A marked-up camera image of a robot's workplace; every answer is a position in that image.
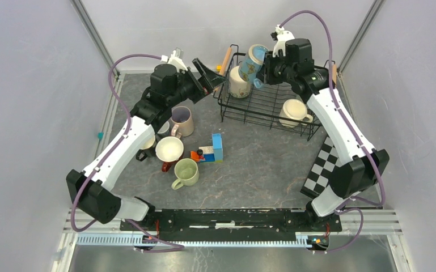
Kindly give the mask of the blue mug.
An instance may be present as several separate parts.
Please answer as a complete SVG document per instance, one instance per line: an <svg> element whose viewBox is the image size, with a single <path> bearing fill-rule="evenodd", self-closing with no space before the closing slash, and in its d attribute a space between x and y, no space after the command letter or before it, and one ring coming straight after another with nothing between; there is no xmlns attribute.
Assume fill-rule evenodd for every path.
<svg viewBox="0 0 436 272"><path fill-rule="evenodd" d="M257 74L263 66L267 52L268 48L263 45L252 45L239 65L238 73L240 77L245 82L253 84L255 88L262 88L264 86L262 80L257 77Z"/></svg>

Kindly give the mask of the pink mug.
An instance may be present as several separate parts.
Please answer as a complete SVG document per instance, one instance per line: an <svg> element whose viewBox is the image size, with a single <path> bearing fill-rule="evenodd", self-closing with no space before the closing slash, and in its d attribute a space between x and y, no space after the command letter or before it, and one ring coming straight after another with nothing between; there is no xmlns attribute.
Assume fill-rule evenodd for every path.
<svg viewBox="0 0 436 272"><path fill-rule="evenodd" d="M172 110L171 136L181 138L190 136L194 132L192 112L185 106L178 106Z"/></svg>

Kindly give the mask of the cream cup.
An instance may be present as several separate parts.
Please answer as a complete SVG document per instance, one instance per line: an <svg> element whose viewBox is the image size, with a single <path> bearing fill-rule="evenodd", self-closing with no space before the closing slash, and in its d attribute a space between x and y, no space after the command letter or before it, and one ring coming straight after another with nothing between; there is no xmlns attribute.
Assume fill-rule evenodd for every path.
<svg viewBox="0 0 436 272"><path fill-rule="evenodd" d="M305 103L298 99L288 99L283 103L279 115L279 122L286 128L295 128L298 125L304 125L303 122L311 123L314 118L308 114Z"/></svg>

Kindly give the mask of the grey blue small cup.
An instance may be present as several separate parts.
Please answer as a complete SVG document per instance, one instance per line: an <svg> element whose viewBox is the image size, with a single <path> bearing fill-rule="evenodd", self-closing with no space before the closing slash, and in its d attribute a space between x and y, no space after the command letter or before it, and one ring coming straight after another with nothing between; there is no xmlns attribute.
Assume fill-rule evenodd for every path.
<svg viewBox="0 0 436 272"><path fill-rule="evenodd" d="M158 132L156 134L160 138L164 138L164 137L169 136L169 134L170 134L170 123L169 123L169 121L166 121L164 123L164 125L158 130Z"/></svg>

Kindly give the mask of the red mug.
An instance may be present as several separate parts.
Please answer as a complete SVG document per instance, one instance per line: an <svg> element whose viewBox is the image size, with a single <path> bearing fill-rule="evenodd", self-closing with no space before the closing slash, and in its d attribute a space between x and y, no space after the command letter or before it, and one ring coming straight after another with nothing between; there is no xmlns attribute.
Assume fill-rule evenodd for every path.
<svg viewBox="0 0 436 272"><path fill-rule="evenodd" d="M183 158L183 142L173 136L162 138L155 149L157 158L162 161L161 171L168 172L170 168Z"/></svg>

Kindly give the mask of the green mug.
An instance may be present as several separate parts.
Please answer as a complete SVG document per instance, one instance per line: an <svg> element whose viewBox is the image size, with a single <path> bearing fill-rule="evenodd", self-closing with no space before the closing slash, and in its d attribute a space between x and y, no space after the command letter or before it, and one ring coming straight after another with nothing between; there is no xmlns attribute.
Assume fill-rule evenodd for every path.
<svg viewBox="0 0 436 272"><path fill-rule="evenodd" d="M193 186L199 179L198 164L189 158L181 159L174 168L176 180L171 188L178 190L184 186Z"/></svg>

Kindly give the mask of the black mug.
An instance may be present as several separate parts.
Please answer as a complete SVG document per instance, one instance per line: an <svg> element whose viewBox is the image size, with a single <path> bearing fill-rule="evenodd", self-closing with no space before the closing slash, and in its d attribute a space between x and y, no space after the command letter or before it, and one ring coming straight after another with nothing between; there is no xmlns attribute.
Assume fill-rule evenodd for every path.
<svg viewBox="0 0 436 272"><path fill-rule="evenodd" d="M135 155L135 158L142 162L147 158L156 157L156 145L157 145L157 139L156 137L152 137L150 140L148 140L144 146L138 150L138 152Z"/></svg>

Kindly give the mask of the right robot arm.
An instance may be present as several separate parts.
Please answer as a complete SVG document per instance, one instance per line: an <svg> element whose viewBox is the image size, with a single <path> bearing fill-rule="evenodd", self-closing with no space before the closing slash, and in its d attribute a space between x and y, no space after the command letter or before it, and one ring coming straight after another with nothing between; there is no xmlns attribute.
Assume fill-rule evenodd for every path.
<svg viewBox="0 0 436 272"><path fill-rule="evenodd" d="M382 173L390 157L377 150L361 133L343 106L333 85L332 69L318 67L308 39L275 39L264 59L267 83L287 83L318 117L336 148L340 166L334 169L322 193L307 204L305 225L320 231L328 215L337 213L351 199L375 184L383 185Z"/></svg>

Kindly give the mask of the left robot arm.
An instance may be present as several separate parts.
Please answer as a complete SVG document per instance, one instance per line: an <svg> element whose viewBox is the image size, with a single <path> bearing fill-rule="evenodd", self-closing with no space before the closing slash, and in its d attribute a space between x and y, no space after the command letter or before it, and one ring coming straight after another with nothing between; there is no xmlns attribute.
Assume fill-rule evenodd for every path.
<svg viewBox="0 0 436 272"><path fill-rule="evenodd" d="M132 110L125 110L126 122L103 152L83 170L72 169L66 184L72 201L71 215L76 209L94 222L107 224L114 218L131 219L142 231L155 225L150 205L140 198L120 197L112 193L118 177L144 148L147 141L172 116L172 108L187 99L197 103L226 83L227 78L206 67L198 58L192 63L200 77L179 58L165 58L150 74L150 85Z"/></svg>

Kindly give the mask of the cream floral mug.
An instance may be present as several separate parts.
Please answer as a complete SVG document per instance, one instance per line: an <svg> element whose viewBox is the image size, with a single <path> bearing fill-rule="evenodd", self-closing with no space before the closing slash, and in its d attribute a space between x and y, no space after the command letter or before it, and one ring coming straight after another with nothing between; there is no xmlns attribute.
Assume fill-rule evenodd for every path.
<svg viewBox="0 0 436 272"><path fill-rule="evenodd" d="M239 66L235 66L229 73L229 89L230 95L237 99L247 97L251 92L251 85L244 81L239 75Z"/></svg>

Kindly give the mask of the toy block structure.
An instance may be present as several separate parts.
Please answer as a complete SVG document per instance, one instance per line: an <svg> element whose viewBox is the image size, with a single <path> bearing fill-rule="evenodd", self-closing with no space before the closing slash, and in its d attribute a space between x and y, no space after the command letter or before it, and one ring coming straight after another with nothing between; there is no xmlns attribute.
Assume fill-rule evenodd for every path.
<svg viewBox="0 0 436 272"><path fill-rule="evenodd" d="M199 147L196 151L191 151L191 159L196 163L223 162L223 144L221 133L212 134L211 140L211 146Z"/></svg>

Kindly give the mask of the checkerboard calibration board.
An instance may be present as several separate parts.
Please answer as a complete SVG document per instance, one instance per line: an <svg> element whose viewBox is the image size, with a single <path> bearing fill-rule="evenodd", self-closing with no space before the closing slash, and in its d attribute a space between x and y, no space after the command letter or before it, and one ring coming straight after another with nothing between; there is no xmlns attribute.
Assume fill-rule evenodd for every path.
<svg viewBox="0 0 436 272"><path fill-rule="evenodd" d="M300 192L310 198L318 197L329 184L329 178L338 163L336 148L331 138L327 136Z"/></svg>

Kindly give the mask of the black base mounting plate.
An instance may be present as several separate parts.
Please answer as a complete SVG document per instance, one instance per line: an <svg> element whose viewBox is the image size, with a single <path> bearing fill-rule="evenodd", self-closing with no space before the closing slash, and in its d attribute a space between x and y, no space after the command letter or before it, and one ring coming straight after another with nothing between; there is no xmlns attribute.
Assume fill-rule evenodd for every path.
<svg viewBox="0 0 436 272"><path fill-rule="evenodd" d="M297 232L340 232L337 215L311 219L302 209L162 209L139 226L165 241L293 241Z"/></svg>

